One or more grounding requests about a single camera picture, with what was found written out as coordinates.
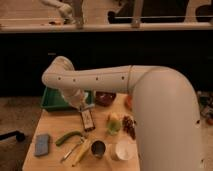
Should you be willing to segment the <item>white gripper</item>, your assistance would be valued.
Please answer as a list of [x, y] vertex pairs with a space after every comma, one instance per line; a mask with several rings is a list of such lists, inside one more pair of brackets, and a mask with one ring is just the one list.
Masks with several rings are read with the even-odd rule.
[[85, 92], [81, 89], [64, 90], [62, 97], [74, 108], [81, 108], [86, 104]]

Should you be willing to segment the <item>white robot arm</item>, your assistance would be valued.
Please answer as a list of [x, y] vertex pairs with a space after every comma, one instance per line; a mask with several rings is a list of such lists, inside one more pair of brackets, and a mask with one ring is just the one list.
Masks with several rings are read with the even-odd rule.
[[180, 72], [162, 66], [77, 71], [69, 59], [58, 56], [42, 82], [61, 91], [68, 102], [78, 89], [130, 94], [140, 171], [204, 171], [199, 104]]

